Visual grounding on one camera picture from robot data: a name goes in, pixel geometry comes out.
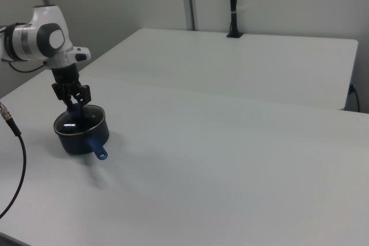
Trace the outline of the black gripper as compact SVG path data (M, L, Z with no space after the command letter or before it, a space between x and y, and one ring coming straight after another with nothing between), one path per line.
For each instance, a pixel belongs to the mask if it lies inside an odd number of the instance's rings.
M52 68L55 83L52 88L58 100L63 101L67 108L72 108L71 91L77 92L76 100L81 113L86 105L91 101L91 90L89 85L81 85L79 73L76 65L69 65L61 68Z

